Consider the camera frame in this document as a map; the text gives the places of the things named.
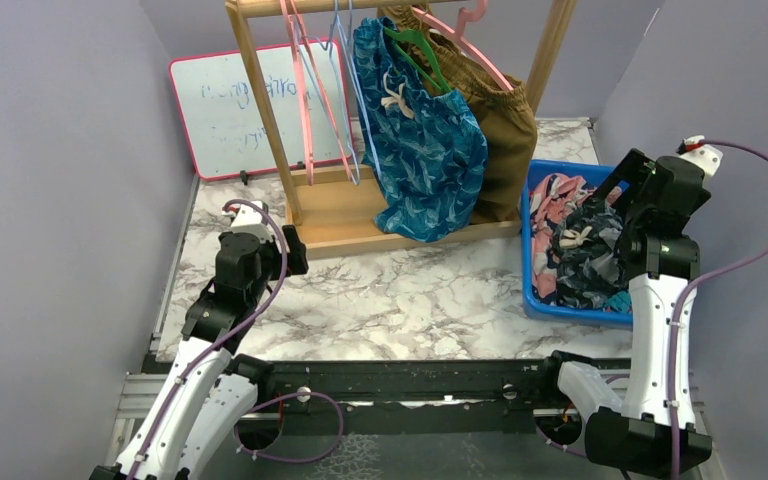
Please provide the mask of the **pink patterned shorts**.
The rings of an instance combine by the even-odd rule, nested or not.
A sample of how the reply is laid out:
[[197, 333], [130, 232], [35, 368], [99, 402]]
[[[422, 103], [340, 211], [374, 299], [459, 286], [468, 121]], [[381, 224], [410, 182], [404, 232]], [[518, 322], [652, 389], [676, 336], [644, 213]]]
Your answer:
[[531, 193], [532, 281], [538, 300], [545, 304], [558, 306], [555, 303], [556, 260], [551, 253], [555, 228], [594, 192], [595, 187], [582, 176], [550, 174]]

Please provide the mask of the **grey camo shorts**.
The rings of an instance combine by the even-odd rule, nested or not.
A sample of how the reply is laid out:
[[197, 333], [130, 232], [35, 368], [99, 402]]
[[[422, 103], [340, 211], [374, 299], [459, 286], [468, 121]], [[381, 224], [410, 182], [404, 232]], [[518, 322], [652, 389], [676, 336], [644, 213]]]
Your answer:
[[607, 298], [628, 291], [616, 255], [620, 216], [588, 198], [555, 228], [551, 253], [556, 260], [555, 303], [573, 309], [603, 310]]

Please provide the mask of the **dark blue patterned shorts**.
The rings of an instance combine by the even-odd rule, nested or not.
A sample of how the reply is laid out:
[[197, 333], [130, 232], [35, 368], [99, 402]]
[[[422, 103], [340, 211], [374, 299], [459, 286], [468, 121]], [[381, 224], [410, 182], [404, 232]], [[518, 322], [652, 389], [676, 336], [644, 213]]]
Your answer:
[[469, 224], [487, 141], [460, 91], [426, 89], [390, 36], [395, 27], [388, 17], [366, 18], [352, 34], [386, 202], [374, 222], [386, 233], [435, 242]]

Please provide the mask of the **thin pink wire hanger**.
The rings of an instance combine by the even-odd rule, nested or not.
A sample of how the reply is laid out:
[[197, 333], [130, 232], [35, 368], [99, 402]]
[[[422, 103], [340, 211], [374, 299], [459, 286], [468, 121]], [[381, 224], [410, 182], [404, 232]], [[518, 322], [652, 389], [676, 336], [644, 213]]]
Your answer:
[[293, 68], [299, 88], [305, 168], [311, 172], [316, 161], [310, 103], [317, 99], [326, 127], [333, 135], [326, 157], [342, 163], [346, 172], [351, 174], [352, 169], [357, 166], [357, 157], [345, 92], [342, 47], [334, 38], [333, 31], [330, 31], [327, 37], [317, 37], [309, 33], [296, 1], [286, 1], [283, 14], [291, 40]]

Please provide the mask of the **pink plastic hanger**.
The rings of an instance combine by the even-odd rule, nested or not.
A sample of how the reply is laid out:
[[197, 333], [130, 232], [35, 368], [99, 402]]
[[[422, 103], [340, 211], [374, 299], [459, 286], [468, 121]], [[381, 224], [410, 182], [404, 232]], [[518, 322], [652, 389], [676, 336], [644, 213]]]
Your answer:
[[299, 104], [301, 114], [301, 128], [303, 139], [303, 163], [305, 167], [306, 179], [308, 185], [314, 184], [314, 159], [313, 159], [313, 133], [312, 125], [310, 122], [308, 92], [305, 81], [305, 73], [302, 65], [302, 59], [300, 54], [300, 47], [296, 37], [295, 19], [290, 14], [289, 2], [285, 0], [279, 1], [282, 11], [283, 19], [286, 25], [288, 37], [291, 46], [291, 56], [293, 61], [293, 68], [295, 74], [295, 84], [297, 90], [297, 100]]

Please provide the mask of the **light blue shark shorts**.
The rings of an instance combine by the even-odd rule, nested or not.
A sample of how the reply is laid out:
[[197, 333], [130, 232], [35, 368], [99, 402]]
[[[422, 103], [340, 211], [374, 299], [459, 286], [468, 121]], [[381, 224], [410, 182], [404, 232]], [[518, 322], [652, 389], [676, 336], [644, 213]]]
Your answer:
[[632, 313], [632, 300], [628, 291], [620, 291], [610, 296], [603, 303], [603, 310], [630, 315]]

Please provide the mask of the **light blue wire hanger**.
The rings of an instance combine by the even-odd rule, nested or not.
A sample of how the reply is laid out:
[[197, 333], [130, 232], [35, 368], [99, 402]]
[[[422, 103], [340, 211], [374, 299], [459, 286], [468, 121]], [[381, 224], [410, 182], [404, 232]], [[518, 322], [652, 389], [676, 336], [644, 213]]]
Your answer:
[[[360, 163], [354, 148], [351, 131], [351, 121], [345, 92], [342, 59], [343, 49], [340, 41], [335, 36], [337, 30], [334, 26], [334, 15], [329, 27], [329, 35], [324, 39], [317, 38], [307, 32], [307, 27], [303, 15], [298, 9], [298, 4], [295, 1], [288, 2], [290, 14], [294, 16], [296, 23], [296, 37], [299, 43], [302, 65], [305, 73], [309, 112], [309, 91], [313, 90], [333, 132], [337, 146], [337, 160], [343, 164], [347, 180], [352, 185], [357, 186], [360, 184], [361, 180]], [[325, 79], [319, 71], [314, 58], [314, 53], [318, 50], [321, 50], [326, 54], [327, 62], [334, 75], [337, 88], [335, 101], [331, 100]]]

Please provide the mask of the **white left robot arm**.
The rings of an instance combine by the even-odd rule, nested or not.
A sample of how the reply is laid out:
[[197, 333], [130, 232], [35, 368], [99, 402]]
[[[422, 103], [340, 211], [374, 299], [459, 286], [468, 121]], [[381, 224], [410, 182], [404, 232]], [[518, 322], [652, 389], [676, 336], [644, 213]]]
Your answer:
[[215, 274], [189, 307], [173, 365], [143, 424], [94, 479], [196, 479], [249, 409], [273, 401], [270, 363], [237, 349], [281, 284], [308, 270], [296, 228], [262, 222], [219, 236]]

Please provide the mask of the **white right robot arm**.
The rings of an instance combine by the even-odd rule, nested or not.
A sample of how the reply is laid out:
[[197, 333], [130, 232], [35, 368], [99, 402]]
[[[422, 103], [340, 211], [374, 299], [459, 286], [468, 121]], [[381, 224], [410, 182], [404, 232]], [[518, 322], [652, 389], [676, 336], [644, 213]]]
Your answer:
[[630, 150], [587, 201], [621, 218], [616, 252], [632, 304], [632, 358], [619, 396], [595, 360], [555, 351], [537, 380], [539, 398], [567, 401], [583, 424], [586, 458], [657, 479], [676, 479], [707, 461], [712, 439], [698, 431], [688, 373], [689, 323], [700, 249], [685, 235], [711, 197], [706, 183], [722, 152], [701, 143], [656, 160]]

